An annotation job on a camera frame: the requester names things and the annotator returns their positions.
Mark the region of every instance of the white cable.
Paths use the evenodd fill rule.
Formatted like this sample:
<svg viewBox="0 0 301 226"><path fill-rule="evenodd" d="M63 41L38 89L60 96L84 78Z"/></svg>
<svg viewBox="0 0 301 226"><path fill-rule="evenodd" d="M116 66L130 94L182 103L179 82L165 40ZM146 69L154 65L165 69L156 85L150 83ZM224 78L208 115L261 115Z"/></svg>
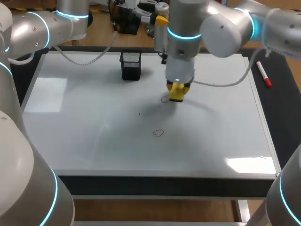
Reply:
<svg viewBox="0 0 301 226"><path fill-rule="evenodd" d="M31 53L30 57L26 60L13 60L9 58L8 61L13 65L25 65L31 62L33 57L34 57L34 53Z"/></svg>
<svg viewBox="0 0 301 226"><path fill-rule="evenodd" d="M211 87L231 87L231 86L236 86L238 84L240 84L245 78L246 76L249 74L254 62L255 62L255 58L257 56L257 54L263 50L263 49L266 49L267 53L266 53L266 57L269 57L269 54L271 52L271 49L268 49L265 45L265 31L266 31L266 27L267 27L267 22L268 22L268 18L275 12L279 10L278 8L273 8L271 9L268 14L266 15L265 19L264 19L264 22L263 22L263 26L262 26L262 31L261 31L261 42L262 42L262 45L257 48L251 58L250 58L250 62L249 62L249 66L248 68L246 69L244 75L236 82L234 83L230 83L230 84L223 84L223 85L216 85L216 84L210 84L210 83L206 83L206 82L201 82L201 81L193 81L194 83L196 84L200 84L200 85L205 85L205 86L211 86Z"/></svg>
<svg viewBox="0 0 301 226"><path fill-rule="evenodd" d="M255 58L257 56L257 54L263 50L264 47L263 46L260 46L259 48L257 48L251 58L250 58L250 62L249 62L249 66L248 68L246 69L246 72L244 73L244 75L236 82L234 83L230 83L230 84L223 84L223 85L216 85L216 84L210 84L210 83L206 83L206 82L201 82L201 81L193 81L194 83L197 83L197 84L200 84L200 85L205 85L205 86L212 86L212 87L231 87L231 86L236 86L238 85L239 83L241 83L245 78L246 76L249 74L250 70L251 70L251 67L253 65L253 63L255 62Z"/></svg>
<svg viewBox="0 0 301 226"><path fill-rule="evenodd" d="M69 58L58 46L53 46L53 48L55 48L60 54L63 55L63 57L65 57L70 62L72 62L72 63L74 63L76 65L86 66L86 65L90 65L90 64L96 62L97 60L99 60L103 55L105 55L109 51L109 49L112 47L114 41L117 38L117 33L118 33L117 31L114 32L112 42L110 43L110 45L98 57L96 57L94 60L91 60L91 61L86 62L86 63L75 62L74 60L72 60L71 58Z"/></svg>

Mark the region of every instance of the white table surface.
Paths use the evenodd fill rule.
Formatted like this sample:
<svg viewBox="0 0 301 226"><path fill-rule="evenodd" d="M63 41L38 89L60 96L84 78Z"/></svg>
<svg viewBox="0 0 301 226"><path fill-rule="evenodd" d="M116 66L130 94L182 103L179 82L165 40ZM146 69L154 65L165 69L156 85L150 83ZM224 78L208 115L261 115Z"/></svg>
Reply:
<svg viewBox="0 0 301 226"><path fill-rule="evenodd" d="M85 62L96 54L70 56ZM50 52L40 61L23 117L57 174L275 178L280 167L251 73L231 88L192 84L183 103L163 104L160 57L144 53L141 79L123 81L119 56L77 66ZM234 82L246 64L240 54L199 54L195 79Z"/></svg>

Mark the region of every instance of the black mesh pen holder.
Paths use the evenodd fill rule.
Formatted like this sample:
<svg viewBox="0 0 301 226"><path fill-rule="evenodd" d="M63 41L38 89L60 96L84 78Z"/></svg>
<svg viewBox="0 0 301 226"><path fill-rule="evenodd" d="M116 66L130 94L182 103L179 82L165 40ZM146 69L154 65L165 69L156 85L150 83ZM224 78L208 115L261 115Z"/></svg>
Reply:
<svg viewBox="0 0 301 226"><path fill-rule="evenodd" d="M141 75L141 51L123 50L120 55L122 79L138 81Z"/></svg>

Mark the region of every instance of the small ink mark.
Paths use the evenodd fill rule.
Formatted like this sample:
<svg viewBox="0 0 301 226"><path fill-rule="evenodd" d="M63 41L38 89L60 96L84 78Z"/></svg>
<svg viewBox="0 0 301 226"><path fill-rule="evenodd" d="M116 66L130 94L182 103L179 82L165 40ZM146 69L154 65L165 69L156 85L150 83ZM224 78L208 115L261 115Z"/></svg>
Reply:
<svg viewBox="0 0 301 226"><path fill-rule="evenodd" d="M167 96L164 96L161 98L161 102L164 104L167 103L168 101L169 101L169 98Z"/></svg>
<svg viewBox="0 0 301 226"><path fill-rule="evenodd" d="M164 133L164 131L162 129L158 129L158 130L154 131L153 134L156 135L156 137L160 137L163 135L163 133Z"/></svg>

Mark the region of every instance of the red marker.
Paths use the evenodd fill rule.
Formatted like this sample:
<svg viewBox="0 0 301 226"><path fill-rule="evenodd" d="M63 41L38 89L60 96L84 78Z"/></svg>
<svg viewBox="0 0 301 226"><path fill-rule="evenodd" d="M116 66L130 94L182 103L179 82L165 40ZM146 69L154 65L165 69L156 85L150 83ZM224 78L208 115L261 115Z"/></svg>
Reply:
<svg viewBox="0 0 301 226"><path fill-rule="evenodd" d="M272 83L271 83L271 81L269 80L267 74L265 73L262 64L261 64L259 61L258 61L256 64L257 64L257 66L258 66L258 69L259 69L261 75L263 76L263 79L264 79L265 84L267 85L267 87L268 87L268 88L272 87Z"/></svg>

